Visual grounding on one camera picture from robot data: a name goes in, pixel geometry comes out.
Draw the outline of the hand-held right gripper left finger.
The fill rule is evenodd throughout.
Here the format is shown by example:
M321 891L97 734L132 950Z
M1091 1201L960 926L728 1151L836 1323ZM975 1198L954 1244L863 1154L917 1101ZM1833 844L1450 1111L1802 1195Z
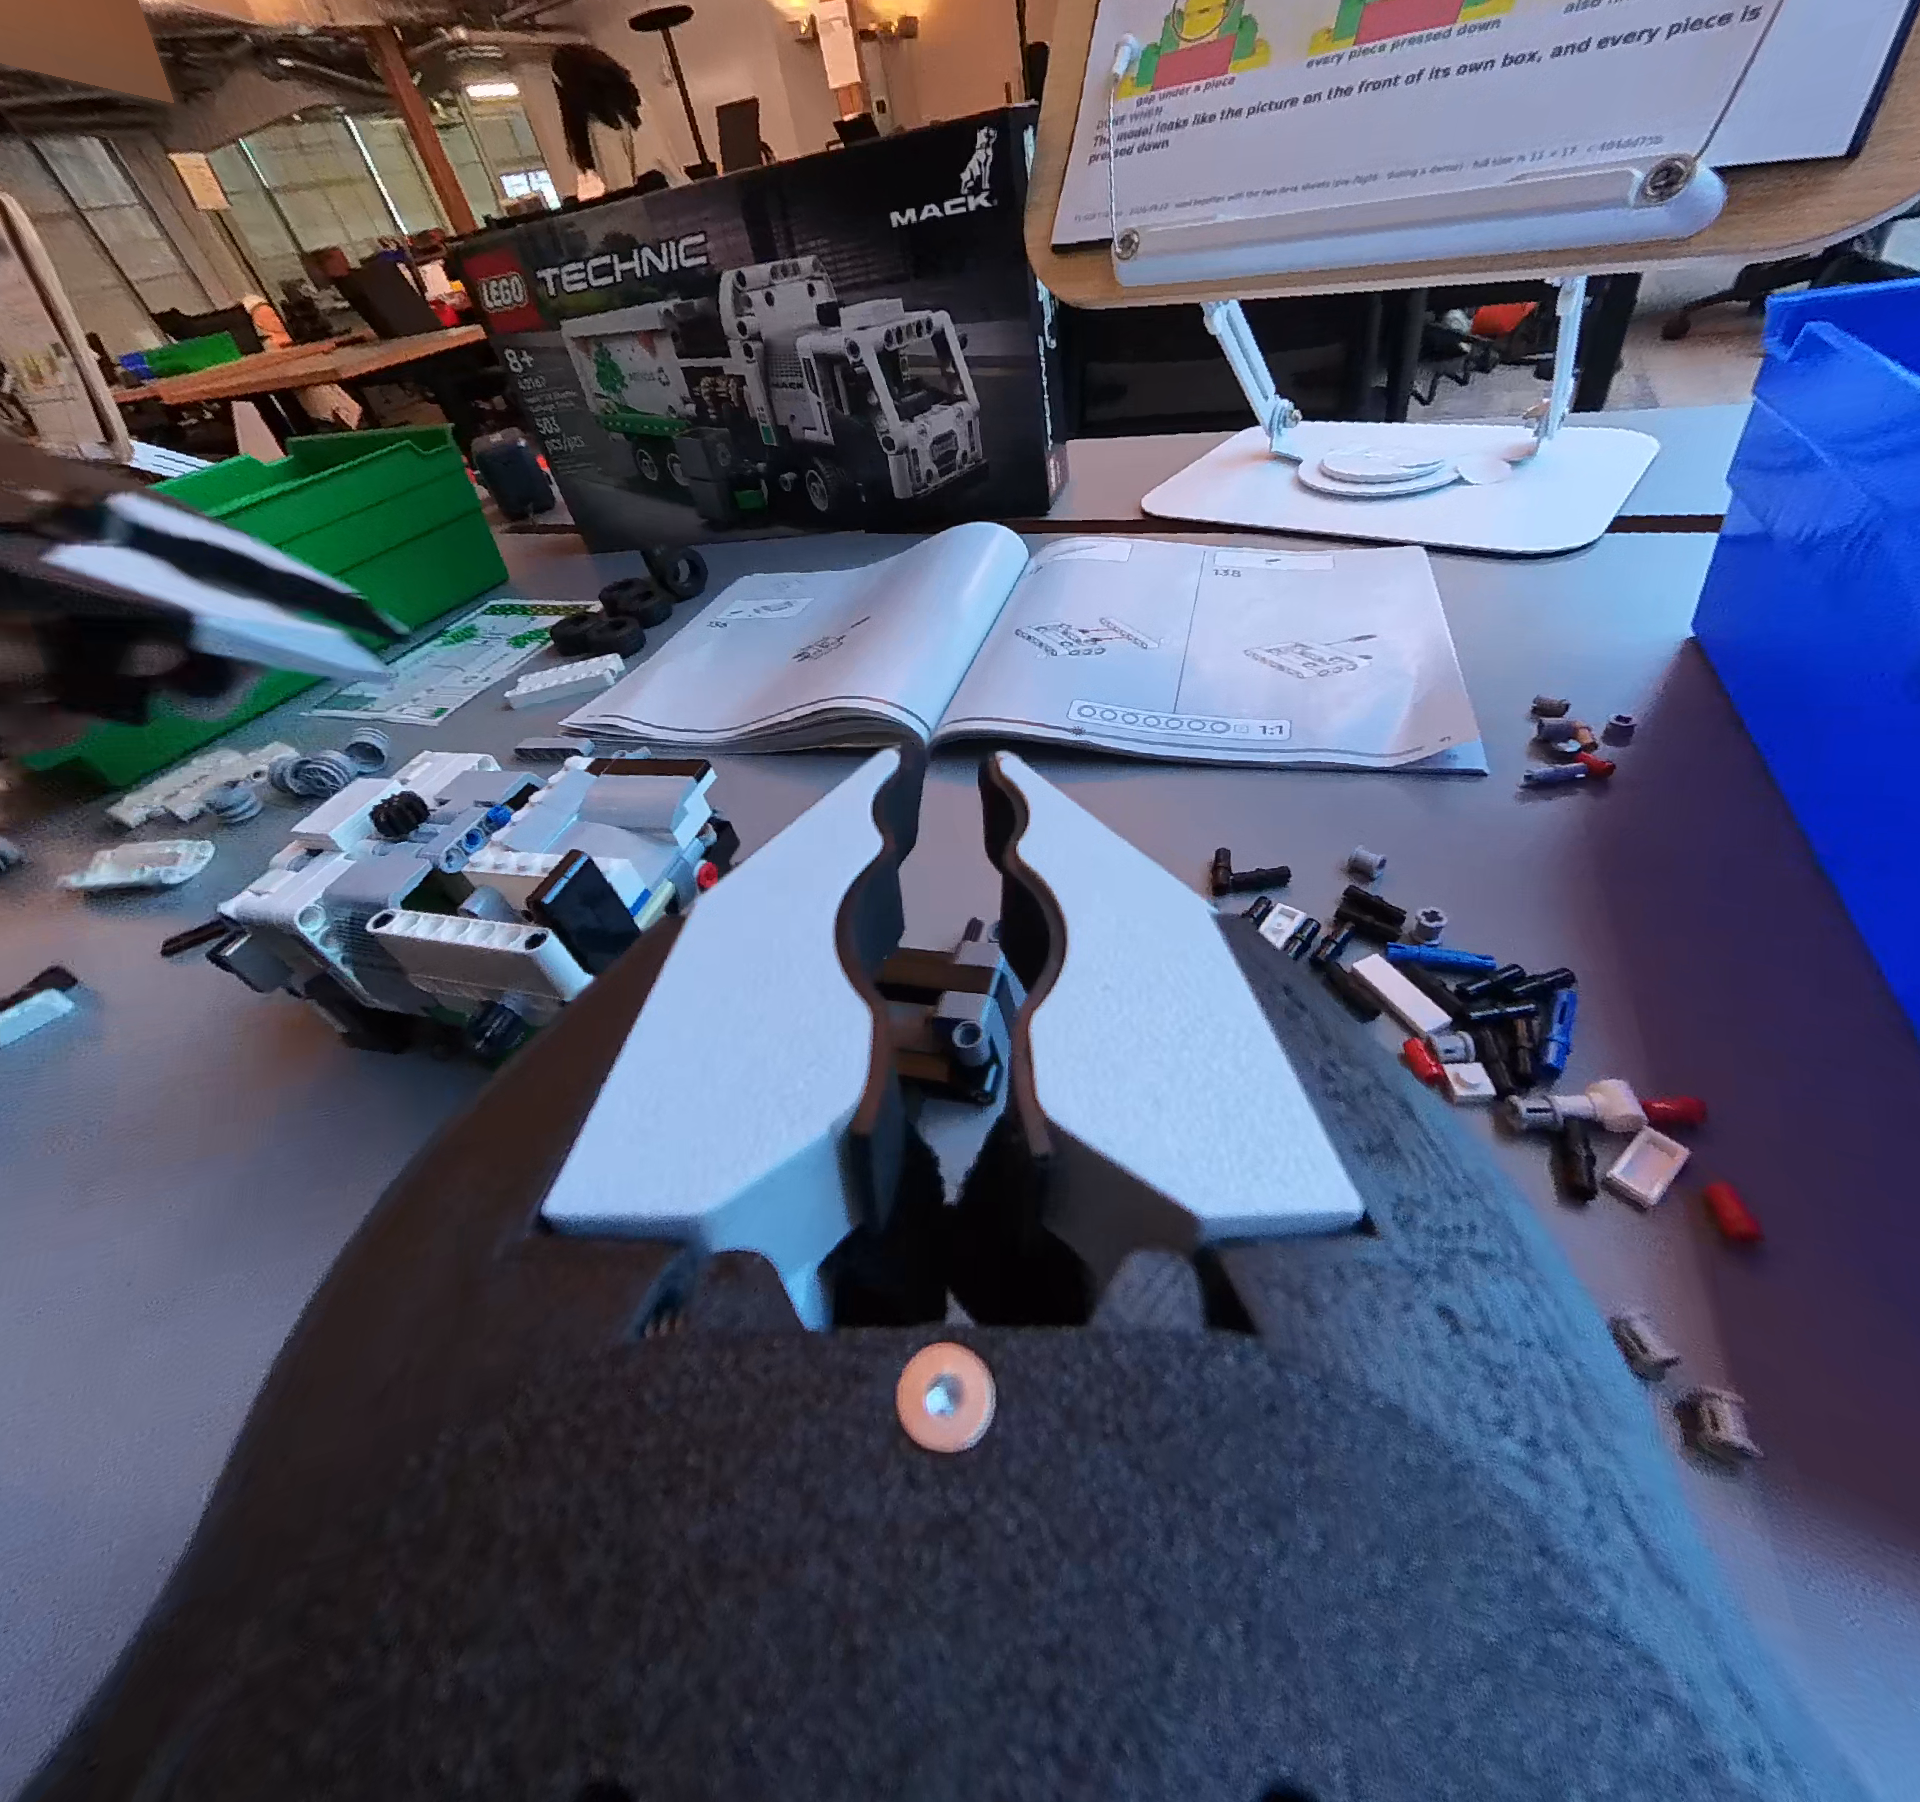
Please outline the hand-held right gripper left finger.
M697 899L542 1199L552 1230L759 1255L810 1330L946 1321L941 1174L878 989L922 790L922 746L880 753Z

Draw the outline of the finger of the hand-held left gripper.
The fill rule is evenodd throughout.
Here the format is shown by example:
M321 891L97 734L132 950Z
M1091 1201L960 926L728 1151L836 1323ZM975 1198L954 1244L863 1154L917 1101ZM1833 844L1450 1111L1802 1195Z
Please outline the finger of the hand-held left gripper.
M55 546L116 546L227 588L300 588L301 566L159 494L116 463L3 442L5 534Z
M405 635L350 585L215 529L136 529L120 540L46 546L41 575L72 594L89 585L186 618L188 645L200 654L334 679L379 674L365 640L386 645Z

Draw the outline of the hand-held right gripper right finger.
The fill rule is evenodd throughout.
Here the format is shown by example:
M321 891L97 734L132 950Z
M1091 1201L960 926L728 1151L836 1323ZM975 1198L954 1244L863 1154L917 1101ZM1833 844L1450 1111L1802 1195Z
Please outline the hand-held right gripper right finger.
M1042 1239L1112 1279L1145 1252L1358 1230L1361 1191L1210 903L1010 753L980 792L1023 987L1004 1108Z

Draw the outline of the small black grey lego assembly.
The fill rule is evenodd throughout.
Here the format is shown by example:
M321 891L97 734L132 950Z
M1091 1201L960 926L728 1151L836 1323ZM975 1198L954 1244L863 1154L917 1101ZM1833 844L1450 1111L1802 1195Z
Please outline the small black grey lego assembly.
M900 1083L990 1108L1004 1089L1024 985L997 926L970 919L950 950L902 946L878 975Z

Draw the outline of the white lego truck model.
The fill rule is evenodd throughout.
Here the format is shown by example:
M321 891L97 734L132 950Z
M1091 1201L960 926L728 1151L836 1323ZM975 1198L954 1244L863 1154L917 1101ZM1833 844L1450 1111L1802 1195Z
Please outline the white lego truck model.
M424 753L297 826L206 959L354 1049L500 1064L732 870L715 786L706 759Z

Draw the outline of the long white lego beam pieces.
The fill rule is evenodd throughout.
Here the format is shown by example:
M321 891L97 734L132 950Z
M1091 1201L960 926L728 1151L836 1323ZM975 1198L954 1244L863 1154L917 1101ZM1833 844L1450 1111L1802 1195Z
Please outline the long white lego beam pieces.
M254 751L206 751L120 795L108 805L107 821L120 831L140 829L161 818L190 823L206 810L208 796L224 783L239 781L264 795L272 787L272 770L297 759L301 759L300 749L288 742L271 742Z

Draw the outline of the white curved lego panel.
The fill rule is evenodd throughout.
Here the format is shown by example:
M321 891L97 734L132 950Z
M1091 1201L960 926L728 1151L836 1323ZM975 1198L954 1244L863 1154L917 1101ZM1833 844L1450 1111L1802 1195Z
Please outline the white curved lego panel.
M180 888L205 875L215 857L216 846L200 838L118 844L91 852L59 879L75 893Z

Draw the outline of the pile of small lego pieces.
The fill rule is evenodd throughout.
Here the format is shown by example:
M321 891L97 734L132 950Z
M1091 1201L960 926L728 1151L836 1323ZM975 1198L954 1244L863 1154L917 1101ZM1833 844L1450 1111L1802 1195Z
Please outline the pile of small lego pieces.
M1457 1108L1494 1112L1519 1139L1549 1147L1554 1191L1574 1205L1610 1195L1659 1210L1691 1165L1707 1124L1695 1095L1647 1095L1618 1077L1570 1083L1579 1015L1578 975L1462 948L1434 904L1380 893L1387 858L1358 848L1328 916L1288 903L1287 864L1241 864L1218 848L1213 903L1247 899L1245 919L1278 955L1312 970L1358 1021L1400 1035L1405 1070Z

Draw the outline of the cluster of small lego pins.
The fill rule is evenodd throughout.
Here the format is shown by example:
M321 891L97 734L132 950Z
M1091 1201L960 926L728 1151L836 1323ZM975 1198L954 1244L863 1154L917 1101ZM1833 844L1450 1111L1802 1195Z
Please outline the cluster of small lego pins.
M1574 714L1558 695L1537 695L1529 702L1531 732L1519 779L1526 795L1546 795L1612 781L1620 754L1631 746L1639 719L1618 711L1602 721Z

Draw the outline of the black lego set box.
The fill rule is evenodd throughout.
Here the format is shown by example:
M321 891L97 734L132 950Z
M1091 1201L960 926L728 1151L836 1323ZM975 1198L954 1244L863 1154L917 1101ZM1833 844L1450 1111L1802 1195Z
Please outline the black lego set box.
M461 242L586 545L1048 516L1068 460L1024 249L1037 126L1001 106Z

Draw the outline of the green plastic bin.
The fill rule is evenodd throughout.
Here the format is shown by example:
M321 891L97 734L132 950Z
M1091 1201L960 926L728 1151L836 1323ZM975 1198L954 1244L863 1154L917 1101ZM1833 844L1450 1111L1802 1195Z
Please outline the green plastic bin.
M163 493L358 588L412 635L507 580L493 531L448 424L294 437L277 461L238 456ZM134 786L278 710L312 679L266 672L219 718L164 711L141 728L94 725L22 762L32 776L79 772Z

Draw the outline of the wooden office table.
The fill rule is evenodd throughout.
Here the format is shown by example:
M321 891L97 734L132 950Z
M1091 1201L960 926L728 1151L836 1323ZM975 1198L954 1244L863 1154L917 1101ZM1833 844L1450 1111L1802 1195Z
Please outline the wooden office table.
M264 350L208 371L167 376L136 387L116 387L110 397L120 407L143 401L190 406L205 401L254 400L296 393L300 388L347 385L377 376L417 376L467 350L489 348L484 326L449 326L434 332L390 341L324 341Z

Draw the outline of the green white sticker sheet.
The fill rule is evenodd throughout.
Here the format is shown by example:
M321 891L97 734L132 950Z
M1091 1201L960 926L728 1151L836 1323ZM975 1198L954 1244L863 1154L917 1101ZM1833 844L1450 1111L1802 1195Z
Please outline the green white sticker sheet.
M552 625L586 609L582 601L490 601L386 658L380 679L343 686L306 714L356 725L434 728L542 661Z

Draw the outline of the open instruction booklet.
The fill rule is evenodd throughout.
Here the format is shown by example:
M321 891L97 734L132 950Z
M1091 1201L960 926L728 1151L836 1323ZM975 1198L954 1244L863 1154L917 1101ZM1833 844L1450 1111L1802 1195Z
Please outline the open instruction booklet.
M1478 777L1422 548L941 531L755 571L563 718L658 754L1051 745L1120 759Z

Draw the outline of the white book stand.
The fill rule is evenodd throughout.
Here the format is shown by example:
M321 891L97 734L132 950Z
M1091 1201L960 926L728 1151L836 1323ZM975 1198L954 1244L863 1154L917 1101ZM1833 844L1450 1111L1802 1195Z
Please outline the white book stand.
M1434 197L1114 230L1051 245L1097 0L1058 0L1033 193L1036 278L1084 310L1196 303L1254 413L1237 435L1144 498L1148 518L1374 545L1552 558L1592 545L1621 514L1659 446L1576 426L1574 376L1587 281L1716 249L1753 261L1764 230L1763 166L1702 159L1592 168ZM1254 338L1249 303L1335 292L1405 292L1411 323L1436 285L1541 278L1554 292L1546 400L1504 424L1321 423L1299 413Z

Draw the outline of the black floor lamp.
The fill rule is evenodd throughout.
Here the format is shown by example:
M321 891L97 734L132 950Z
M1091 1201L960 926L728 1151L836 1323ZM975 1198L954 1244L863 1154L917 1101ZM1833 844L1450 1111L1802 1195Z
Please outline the black floor lamp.
M627 28L636 35L650 35L660 40L666 53L667 76L678 94L681 114L687 121L687 129L694 145L694 161L687 164L687 176L691 184L701 184L701 182L713 180L719 173L719 168L718 168L718 163L708 155L706 137L701 126L701 117L694 106L692 87L691 87L687 66L681 61L681 53L678 47L678 33L692 18L694 18L694 7L685 0L678 0L678 3L652 5L652 7L647 7L631 14Z

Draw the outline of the blue plastic bin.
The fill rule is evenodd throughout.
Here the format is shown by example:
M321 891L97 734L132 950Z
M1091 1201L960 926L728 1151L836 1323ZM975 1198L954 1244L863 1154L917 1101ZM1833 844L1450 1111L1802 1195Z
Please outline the blue plastic bin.
M1691 633L1919 1022L1919 278L1769 301Z

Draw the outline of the black office chair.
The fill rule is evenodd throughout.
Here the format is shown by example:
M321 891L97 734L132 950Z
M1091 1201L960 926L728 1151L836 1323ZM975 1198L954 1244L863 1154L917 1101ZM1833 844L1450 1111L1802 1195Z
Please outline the black office chair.
M1907 278L1916 278L1916 269L1887 261L1869 238L1850 239L1817 253L1743 266L1727 287L1678 307L1663 323L1660 339L1667 344L1684 341L1691 332L1698 316L1720 306L1763 313L1773 295L1791 290L1819 292L1841 285Z

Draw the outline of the printed instruction sheet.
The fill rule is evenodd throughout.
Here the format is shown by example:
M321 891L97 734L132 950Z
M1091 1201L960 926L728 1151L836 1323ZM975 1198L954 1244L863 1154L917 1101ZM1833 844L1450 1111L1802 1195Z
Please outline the printed instruction sheet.
M1097 0L1051 245L1851 155L1916 0Z

